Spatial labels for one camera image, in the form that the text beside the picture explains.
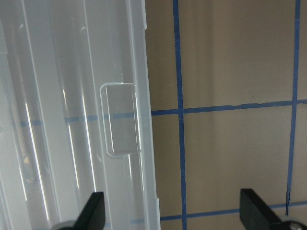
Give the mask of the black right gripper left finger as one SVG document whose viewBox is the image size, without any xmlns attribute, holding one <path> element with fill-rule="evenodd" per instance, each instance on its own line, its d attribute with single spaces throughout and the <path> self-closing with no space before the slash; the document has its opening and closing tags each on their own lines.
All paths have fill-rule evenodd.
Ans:
<svg viewBox="0 0 307 230">
<path fill-rule="evenodd" d="M 93 192 L 74 223 L 75 230 L 103 230 L 106 223 L 103 192 Z"/>
</svg>

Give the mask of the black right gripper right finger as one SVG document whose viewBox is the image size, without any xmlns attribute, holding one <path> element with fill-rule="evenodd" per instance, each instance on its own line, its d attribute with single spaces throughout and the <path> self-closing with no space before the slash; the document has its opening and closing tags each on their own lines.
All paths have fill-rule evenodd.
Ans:
<svg viewBox="0 0 307 230">
<path fill-rule="evenodd" d="M 246 230 L 284 230 L 281 219 L 254 192 L 240 190 L 240 220 Z"/>
</svg>

